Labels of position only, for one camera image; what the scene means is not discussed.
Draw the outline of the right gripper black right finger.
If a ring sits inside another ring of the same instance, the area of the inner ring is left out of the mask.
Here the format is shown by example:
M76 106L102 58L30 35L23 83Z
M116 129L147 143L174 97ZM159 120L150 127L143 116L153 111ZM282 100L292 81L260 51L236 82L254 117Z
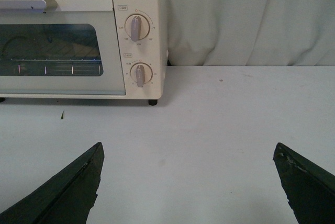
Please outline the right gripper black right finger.
M282 143L273 161L298 223L334 223L334 175Z

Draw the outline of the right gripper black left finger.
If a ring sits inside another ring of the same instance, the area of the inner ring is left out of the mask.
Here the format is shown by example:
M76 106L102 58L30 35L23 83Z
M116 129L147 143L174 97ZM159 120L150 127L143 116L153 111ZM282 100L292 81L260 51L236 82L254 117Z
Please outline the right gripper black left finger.
M98 142L31 194L1 213L1 223L86 223L104 162Z

